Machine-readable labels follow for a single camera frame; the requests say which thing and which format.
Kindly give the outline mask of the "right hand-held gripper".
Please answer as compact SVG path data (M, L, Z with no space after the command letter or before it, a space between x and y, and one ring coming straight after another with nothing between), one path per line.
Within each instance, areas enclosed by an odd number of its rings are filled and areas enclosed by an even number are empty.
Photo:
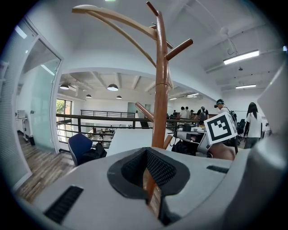
M204 121L204 130L186 133L186 141L196 144L196 155L208 158L234 158L238 151L237 130L232 117L221 113Z

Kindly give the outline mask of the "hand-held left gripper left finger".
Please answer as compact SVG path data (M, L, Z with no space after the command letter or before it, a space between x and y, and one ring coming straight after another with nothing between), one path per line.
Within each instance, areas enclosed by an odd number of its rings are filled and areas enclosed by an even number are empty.
M118 160L135 153L124 151L82 164L46 187L33 201L45 212L69 187L83 192L61 226L72 230L158 230L163 224L143 199L127 199L110 185L107 171Z

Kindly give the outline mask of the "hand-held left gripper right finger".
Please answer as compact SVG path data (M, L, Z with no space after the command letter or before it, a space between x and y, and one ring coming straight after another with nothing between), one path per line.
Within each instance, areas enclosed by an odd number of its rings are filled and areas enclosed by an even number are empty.
M160 186L159 219L166 227L223 227L235 196L236 160L211 159L148 148L175 175Z

